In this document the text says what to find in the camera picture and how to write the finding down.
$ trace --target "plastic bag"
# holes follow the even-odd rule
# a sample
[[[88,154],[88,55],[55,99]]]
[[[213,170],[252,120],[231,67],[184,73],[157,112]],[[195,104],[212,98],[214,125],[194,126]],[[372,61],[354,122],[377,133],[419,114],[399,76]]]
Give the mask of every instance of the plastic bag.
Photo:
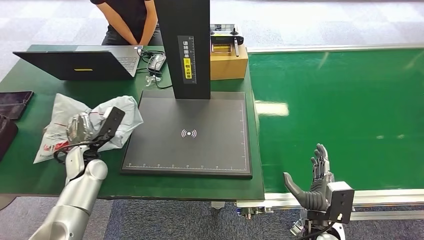
[[[66,127],[70,118],[81,112],[86,112],[89,114],[94,129],[98,131],[102,121],[105,119],[103,114],[109,107],[121,109],[125,112],[125,116],[115,136],[103,145],[99,151],[122,148],[133,130],[143,123],[143,118],[136,100],[132,96],[119,96],[101,103],[94,109],[90,109],[82,102],[59,93],[56,94],[51,113],[51,121],[45,128],[45,133],[42,136],[41,145],[35,156],[34,164],[52,159],[53,153],[56,150],[69,145]]]

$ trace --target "label on stand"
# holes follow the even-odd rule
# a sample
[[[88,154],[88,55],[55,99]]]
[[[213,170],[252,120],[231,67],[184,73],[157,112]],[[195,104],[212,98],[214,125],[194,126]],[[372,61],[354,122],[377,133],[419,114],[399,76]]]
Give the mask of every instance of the label on stand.
[[[197,84],[194,36],[178,36],[181,58],[182,79],[184,84]]]

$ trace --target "leather wallet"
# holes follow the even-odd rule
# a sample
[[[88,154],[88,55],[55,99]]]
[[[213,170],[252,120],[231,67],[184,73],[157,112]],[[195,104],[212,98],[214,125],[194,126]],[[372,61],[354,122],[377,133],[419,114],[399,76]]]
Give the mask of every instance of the leather wallet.
[[[18,126],[9,118],[0,115],[0,161],[18,133]]]

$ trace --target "laptop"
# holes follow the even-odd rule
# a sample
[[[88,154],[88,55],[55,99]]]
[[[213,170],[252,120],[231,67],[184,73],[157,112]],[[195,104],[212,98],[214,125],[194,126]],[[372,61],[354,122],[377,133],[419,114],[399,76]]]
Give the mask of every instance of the laptop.
[[[130,80],[140,61],[137,46],[78,46],[75,51],[14,51],[13,54],[64,81]]]

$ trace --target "gray pants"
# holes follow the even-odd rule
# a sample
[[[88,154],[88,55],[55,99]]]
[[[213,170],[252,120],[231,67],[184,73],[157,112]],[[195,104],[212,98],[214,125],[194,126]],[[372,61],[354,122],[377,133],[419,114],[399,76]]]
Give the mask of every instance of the gray pants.
[[[135,39],[139,42],[142,38],[142,33],[140,34],[134,34]],[[106,36],[103,39],[102,45],[130,45],[127,40],[125,40],[112,26],[107,27]],[[149,46],[163,46],[164,43],[162,42],[162,35],[161,35],[161,29],[159,28],[159,25],[156,26],[156,29],[154,30],[153,36],[151,36],[150,42],[148,43]]]

